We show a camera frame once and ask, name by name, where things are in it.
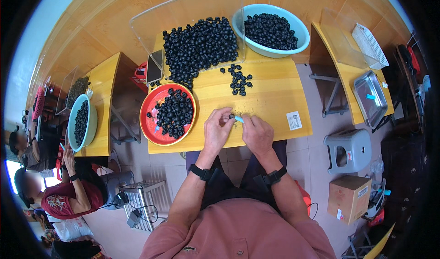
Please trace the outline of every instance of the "clear acrylic box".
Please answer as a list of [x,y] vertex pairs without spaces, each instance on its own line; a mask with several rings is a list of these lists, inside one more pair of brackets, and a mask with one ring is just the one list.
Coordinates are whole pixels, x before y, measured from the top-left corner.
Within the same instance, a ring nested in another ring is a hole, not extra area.
[[55,115],[69,115],[70,114],[70,108],[67,106],[67,95],[69,94],[69,91],[72,89],[72,86],[75,84],[75,82],[79,78],[86,77],[85,73],[83,73],[79,66],[76,66],[73,70],[69,72],[69,74],[66,75],[63,79],[63,83],[60,88],[60,92],[58,95],[58,101],[56,104],[56,110]]
[[379,62],[361,52],[352,32],[356,27],[356,21],[338,13],[337,11],[324,8],[321,14],[321,30],[339,63],[365,69]]
[[[242,31],[242,36],[244,36],[243,0],[170,0],[131,18],[130,26],[150,56],[158,50],[162,50],[165,55],[162,31],[170,32],[172,28],[179,26],[185,28],[187,24],[194,25],[199,19],[205,20],[207,17],[214,18],[216,16],[228,18],[232,28],[232,17],[234,15],[234,19],[241,18],[243,21],[239,30]],[[237,60],[219,63],[210,69],[218,69],[231,63],[243,62],[245,60],[245,43],[238,35],[237,45],[239,47],[237,49],[239,53]],[[170,72],[165,60],[165,57],[162,62],[153,58],[153,61],[162,72],[169,75]]]

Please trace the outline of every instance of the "black wrist strap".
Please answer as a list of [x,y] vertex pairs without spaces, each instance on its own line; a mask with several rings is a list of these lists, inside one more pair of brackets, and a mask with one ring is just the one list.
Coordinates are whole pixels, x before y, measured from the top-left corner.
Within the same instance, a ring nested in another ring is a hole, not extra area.
[[197,176],[199,176],[202,181],[207,181],[207,182],[209,182],[209,180],[212,178],[212,174],[214,173],[214,171],[212,169],[210,169],[210,170],[203,169],[202,170],[202,169],[198,168],[195,164],[191,164],[190,171],[192,173],[196,174]]
[[281,180],[281,177],[286,173],[287,169],[283,167],[280,170],[273,171],[267,175],[258,175],[254,177],[253,180],[261,188],[261,190],[269,192],[269,187],[278,183]]
[[76,180],[76,179],[79,179],[78,174],[75,174],[75,175],[73,175],[73,176],[70,176],[70,180],[71,180],[71,181],[74,181],[74,180]]

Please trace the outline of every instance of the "plastic bag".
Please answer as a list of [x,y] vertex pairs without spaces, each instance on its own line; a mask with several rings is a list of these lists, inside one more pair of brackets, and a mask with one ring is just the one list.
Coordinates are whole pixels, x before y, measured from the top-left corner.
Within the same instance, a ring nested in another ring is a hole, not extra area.
[[82,217],[53,223],[53,226],[58,237],[63,242],[70,242],[85,235],[93,235],[93,232]]
[[384,171],[384,162],[382,160],[382,154],[379,154],[377,159],[370,164],[370,172],[374,174],[382,174]]

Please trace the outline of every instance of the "power adapter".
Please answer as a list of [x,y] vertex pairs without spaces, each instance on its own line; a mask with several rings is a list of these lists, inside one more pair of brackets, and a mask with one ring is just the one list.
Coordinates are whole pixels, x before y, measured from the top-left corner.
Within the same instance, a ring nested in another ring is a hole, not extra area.
[[135,209],[130,213],[130,217],[127,220],[127,225],[130,226],[130,228],[134,228],[140,221],[141,212],[139,209]]
[[113,202],[116,207],[123,207],[124,205],[129,203],[129,197],[124,192],[119,192],[113,197]]

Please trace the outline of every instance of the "red tray with floral pattern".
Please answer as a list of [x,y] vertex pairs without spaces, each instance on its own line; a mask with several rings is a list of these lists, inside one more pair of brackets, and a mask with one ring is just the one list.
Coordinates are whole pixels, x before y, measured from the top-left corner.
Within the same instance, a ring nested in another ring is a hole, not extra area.
[[[186,92],[191,99],[194,108],[191,124],[184,125],[185,133],[177,140],[170,137],[168,134],[162,135],[162,128],[156,124],[156,115],[158,111],[154,107],[157,103],[162,104],[165,101],[164,98],[168,96],[169,88],[173,88],[173,90],[180,89],[183,92]],[[148,112],[151,113],[150,118],[146,116],[146,113]],[[139,113],[140,128],[144,136],[152,143],[160,146],[169,146],[178,143],[188,135],[194,124],[196,114],[197,106],[193,94],[183,85],[177,83],[165,83],[153,89],[144,99]]]

